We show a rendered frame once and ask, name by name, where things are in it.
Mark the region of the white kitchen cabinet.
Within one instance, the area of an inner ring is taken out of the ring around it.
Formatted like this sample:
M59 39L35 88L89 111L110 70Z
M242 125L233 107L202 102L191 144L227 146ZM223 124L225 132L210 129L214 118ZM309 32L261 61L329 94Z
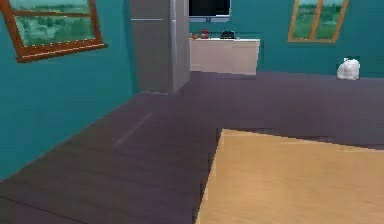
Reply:
M192 71L255 75L259 39L190 39Z

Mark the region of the grey fridge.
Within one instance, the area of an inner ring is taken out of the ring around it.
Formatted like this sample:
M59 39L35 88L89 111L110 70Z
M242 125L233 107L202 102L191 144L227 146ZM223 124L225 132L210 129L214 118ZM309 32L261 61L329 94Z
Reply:
M129 0L138 84L172 94L190 79L189 0Z

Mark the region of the black microwave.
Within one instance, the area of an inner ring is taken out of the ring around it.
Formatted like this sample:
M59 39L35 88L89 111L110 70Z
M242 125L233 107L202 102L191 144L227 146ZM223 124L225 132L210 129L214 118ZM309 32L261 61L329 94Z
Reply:
M191 22L227 22L232 0L189 0Z

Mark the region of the light wood table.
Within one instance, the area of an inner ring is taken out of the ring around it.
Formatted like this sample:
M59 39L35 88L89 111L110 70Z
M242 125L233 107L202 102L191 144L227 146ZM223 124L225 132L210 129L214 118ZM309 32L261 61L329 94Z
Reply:
M225 129L196 224L384 224L384 151Z

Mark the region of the light wood framed window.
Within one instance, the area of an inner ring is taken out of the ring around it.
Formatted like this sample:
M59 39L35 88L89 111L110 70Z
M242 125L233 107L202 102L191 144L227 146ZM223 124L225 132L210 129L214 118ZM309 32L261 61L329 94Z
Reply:
M335 43L349 2L350 0L295 0L288 42Z

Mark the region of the white bin bag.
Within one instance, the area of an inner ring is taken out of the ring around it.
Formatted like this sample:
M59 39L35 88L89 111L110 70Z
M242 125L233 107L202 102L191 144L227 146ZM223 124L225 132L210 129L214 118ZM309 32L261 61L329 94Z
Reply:
M337 69L337 78L341 80L358 80L360 78L360 63L357 59L345 58Z

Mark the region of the brown framed window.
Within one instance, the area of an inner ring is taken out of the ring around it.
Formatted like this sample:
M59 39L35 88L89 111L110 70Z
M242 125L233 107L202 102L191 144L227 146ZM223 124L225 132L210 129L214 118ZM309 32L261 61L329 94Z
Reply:
M0 0L16 61L106 48L95 0Z

